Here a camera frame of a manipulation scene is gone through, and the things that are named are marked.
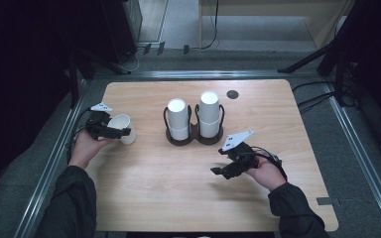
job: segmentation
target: wooden table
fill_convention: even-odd
[[[163,110],[182,98],[194,108],[200,95],[215,90],[224,106],[224,136],[212,146],[193,140],[178,147],[166,139]],[[236,90],[237,99],[227,91]],[[248,175],[225,179],[210,168],[231,163],[220,149],[227,135],[254,130],[245,142],[283,160],[289,182],[299,186],[325,223],[337,228],[305,126],[287,80],[115,82],[103,102],[111,116],[128,114],[137,134],[130,146],[104,148],[87,172],[97,189],[97,230],[104,231],[275,231],[268,193]]]
[[[215,0],[198,0],[199,47],[202,47],[202,17],[215,16]],[[219,16],[302,16],[318,49],[333,37],[342,16],[354,0],[221,0]]]

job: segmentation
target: right hand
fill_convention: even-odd
[[[262,157],[256,157],[255,159],[258,160],[258,168],[250,168],[246,171],[246,174],[254,178],[260,185],[272,191],[286,183],[280,170],[271,162]]]

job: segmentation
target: person's arm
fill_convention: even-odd
[[[246,173],[271,193],[271,212],[280,216],[279,229],[285,237],[329,237],[322,219],[309,207],[305,194],[284,179],[278,168],[268,160],[257,157],[258,168]]]
[[[93,140],[81,132],[68,167],[58,177],[56,188],[36,237],[93,237],[96,228],[96,192],[85,168],[112,140]]]

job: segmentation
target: black cloth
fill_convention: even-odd
[[[269,195],[272,214],[280,216],[280,233],[286,237],[329,237],[324,223],[309,207],[305,194],[288,182]]]
[[[56,188],[36,237],[93,237],[96,228],[96,191],[86,171],[69,166]]]
[[[288,182],[269,195],[271,211],[280,216],[283,238],[329,237],[323,221],[309,207],[303,192]],[[96,191],[86,171],[67,167],[57,180],[36,237],[93,237],[96,228]]]

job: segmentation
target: small black object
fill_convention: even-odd
[[[131,134],[130,128],[115,129],[107,127],[110,120],[110,114],[107,112],[93,111],[86,121],[85,128],[94,140],[98,140],[99,137],[120,139],[122,136]]]
[[[148,44],[147,46],[145,46],[145,49],[144,49],[144,55],[146,55],[151,49],[151,44]]]
[[[227,97],[230,99],[236,99],[237,97],[239,97],[239,93],[236,90],[229,90],[227,92]]]
[[[184,47],[184,55],[187,55],[190,52],[190,45],[185,45]]]
[[[157,56],[161,55],[164,51],[164,45],[166,42],[161,42],[159,45],[159,50],[157,51]]]

